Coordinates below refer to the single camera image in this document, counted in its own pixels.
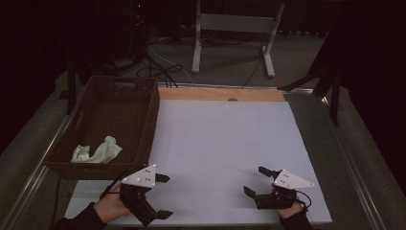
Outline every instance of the crumpled tissue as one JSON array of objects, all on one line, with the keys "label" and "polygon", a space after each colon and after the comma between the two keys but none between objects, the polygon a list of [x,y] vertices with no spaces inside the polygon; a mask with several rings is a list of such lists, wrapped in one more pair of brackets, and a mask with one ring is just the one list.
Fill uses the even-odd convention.
[{"label": "crumpled tissue", "polygon": [[102,143],[90,157],[90,147],[78,145],[72,155],[71,163],[108,163],[114,159],[122,150],[116,145],[117,141],[112,136],[107,136],[105,142]]}]

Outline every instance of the wrist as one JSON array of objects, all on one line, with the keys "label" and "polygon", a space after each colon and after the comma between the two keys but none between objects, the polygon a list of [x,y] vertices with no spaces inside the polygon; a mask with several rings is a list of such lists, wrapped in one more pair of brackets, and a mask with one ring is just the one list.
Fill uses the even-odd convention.
[{"label": "wrist", "polygon": [[93,207],[104,223],[108,223],[129,213],[129,210],[124,207],[120,196],[117,194],[107,195],[95,203]]},{"label": "wrist", "polygon": [[294,202],[292,204],[292,207],[286,209],[278,209],[277,211],[282,219],[288,219],[293,215],[300,213],[302,210],[302,204],[300,204],[299,202]]}]

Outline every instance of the metal rail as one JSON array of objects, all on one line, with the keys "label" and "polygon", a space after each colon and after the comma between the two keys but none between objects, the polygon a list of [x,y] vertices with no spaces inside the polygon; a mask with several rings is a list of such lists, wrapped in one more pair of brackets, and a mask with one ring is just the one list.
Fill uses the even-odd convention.
[{"label": "metal rail", "polygon": [[36,164],[33,172],[27,179],[25,185],[23,186],[22,191],[18,195],[17,199],[15,200],[14,204],[12,205],[9,212],[6,214],[3,222],[0,225],[0,229],[2,230],[12,230],[15,229],[20,222],[21,218],[23,217],[24,213],[26,212],[27,208],[29,207],[31,201],[33,200],[36,191],[38,190],[39,186],[42,183],[45,175],[48,172],[48,168],[45,167],[42,162],[44,161],[46,155],[52,147],[54,146],[57,138],[61,135],[63,130],[67,127],[69,123],[70,116],[66,116],[65,119],[62,121],[59,129],[57,130],[53,140],[51,141],[50,145],[44,152],[43,156]]},{"label": "metal rail", "polygon": [[344,141],[341,135],[340,129],[336,127],[329,118],[328,114],[329,106],[327,99],[323,98],[322,100],[319,101],[319,104],[320,107],[322,108],[325,118],[327,119],[327,123],[334,135],[337,146],[340,149],[341,156],[343,157],[343,160],[345,162],[345,167],[349,174],[350,180],[353,184],[355,192],[357,192],[358,194],[359,200],[361,201],[361,205],[364,208],[364,212],[368,218],[368,221],[370,222],[372,229],[386,230],[387,227],[385,226],[385,223],[373,202],[370,191],[367,185],[364,183],[361,173],[358,171],[354,159],[350,154],[350,150],[348,149],[346,142]]}]

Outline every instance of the white table surface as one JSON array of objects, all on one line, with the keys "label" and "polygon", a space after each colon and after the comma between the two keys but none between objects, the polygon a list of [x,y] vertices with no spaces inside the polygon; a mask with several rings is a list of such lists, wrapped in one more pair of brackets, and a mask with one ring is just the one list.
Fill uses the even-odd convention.
[{"label": "white table surface", "polygon": [[[258,172],[288,170],[313,182],[310,222],[331,217],[288,103],[161,100],[149,158],[170,177],[147,193],[156,210],[172,211],[150,226],[265,225],[279,222],[274,210],[258,210],[243,186],[269,194],[272,178]],[[79,181],[67,209],[73,218],[97,201],[111,181]],[[132,215],[111,224],[140,226]]]}]

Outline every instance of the wicker basket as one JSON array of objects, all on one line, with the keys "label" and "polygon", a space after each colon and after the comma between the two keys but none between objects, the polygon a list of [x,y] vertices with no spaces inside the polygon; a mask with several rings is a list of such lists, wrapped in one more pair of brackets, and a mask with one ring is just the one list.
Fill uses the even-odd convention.
[{"label": "wicker basket", "polygon": [[[155,79],[92,77],[44,164],[65,179],[109,180],[148,163],[159,109]],[[113,136],[123,148],[109,163],[70,163],[77,145],[90,152]]]}]

